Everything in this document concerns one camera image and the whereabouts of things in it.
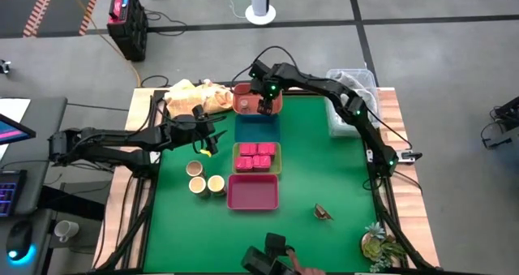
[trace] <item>paper cup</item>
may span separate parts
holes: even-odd
[[[191,181],[189,181],[189,190],[200,198],[207,198],[211,194],[205,179],[202,177],[192,178]]]
[[[215,196],[223,196],[227,193],[225,180],[219,175],[213,175],[209,178],[208,188]]]
[[[205,178],[204,166],[200,161],[190,161],[186,166],[186,173],[192,178]]]

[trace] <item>clear plastic container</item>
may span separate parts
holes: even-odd
[[[369,107],[373,113],[380,116],[380,102],[379,96],[377,93],[377,87],[375,84],[375,77],[373,73],[368,69],[332,69],[326,73],[326,78],[335,79],[335,75],[345,72],[347,75],[356,79],[368,92],[370,92],[375,98],[375,108]],[[360,137],[357,129],[354,126],[348,125],[344,122],[337,113],[335,113],[335,109],[333,108],[332,102],[329,99],[324,99],[326,102],[326,114],[328,115],[328,129],[331,137],[342,137],[342,136],[351,136],[351,137]],[[371,124],[373,127],[379,128],[380,122],[378,122],[373,116],[369,116]]]

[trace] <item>yellow cable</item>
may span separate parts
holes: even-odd
[[[141,80],[140,80],[140,75],[139,75],[139,72],[135,69],[135,67],[133,66],[133,64],[131,64],[130,61],[127,61],[125,58],[124,58],[124,55],[121,53],[121,51],[119,51],[118,48],[116,48],[112,43],[110,43],[108,40],[106,40],[106,38],[101,34],[101,31],[99,30],[99,28],[97,27],[96,23],[94,22],[93,18],[92,18],[92,15],[90,14],[90,12],[87,11],[87,7],[85,7],[85,5],[81,2],[81,0],[75,0],[78,4],[79,4],[79,7],[81,7],[81,9],[84,11],[85,15],[88,17],[88,19],[90,19],[90,21],[92,22],[94,28],[96,29],[96,32],[97,34],[99,35],[99,37],[101,37],[105,42],[106,44],[110,45],[110,47],[112,47],[112,49],[114,49],[114,51],[119,55],[121,56],[121,58],[126,62],[128,63],[128,65],[130,66],[130,68],[133,70],[133,73],[135,74],[135,78],[137,79],[137,88],[140,88],[140,84],[141,84]]]

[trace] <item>green table mat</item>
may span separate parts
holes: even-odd
[[[216,123],[227,130],[219,153],[197,155],[191,146],[163,152],[157,184],[145,272],[244,272],[240,262],[249,246],[264,249],[268,232],[286,236],[303,267],[326,272],[367,271],[360,238],[375,221],[360,139],[332,139],[322,97],[284,97],[281,119],[282,178],[279,208],[237,212],[225,197],[201,200],[190,193],[185,172],[191,160],[204,164],[208,176],[232,174],[235,112]],[[313,215],[321,204],[333,220]]]

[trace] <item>gray floor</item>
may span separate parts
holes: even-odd
[[[226,0],[146,2],[188,24],[235,19]],[[519,14],[519,0],[358,0],[364,19]],[[234,0],[242,15],[249,4]],[[278,21],[352,19],[350,0],[272,0]],[[109,0],[94,11],[103,26]],[[519,163],[510,146],[487,151],[479,132],[488,111],[519,92],[519,22],[367,26],[381,86],[396,87],[418,162],[440,263],[447,270],[516,274],[519,269]],[[143,77],[162,74],[228,81],[262,49],[283,45],[305,72],[364,67],[355,27],[265,28],[149,35]],[[135,78],[98,36],[0,40],[16,71],[0,96],[67,96],[70,102],[127,108]],[[269,52],[265,61],[288,60]],[[62,127],[123,128],[125,112],[68,107]],[[49,181],[56,178],[54,172]],[[106,180],[107,174],[66,169],[62,180]],[[62,253],[59,273],[84,271],[91,256]]]

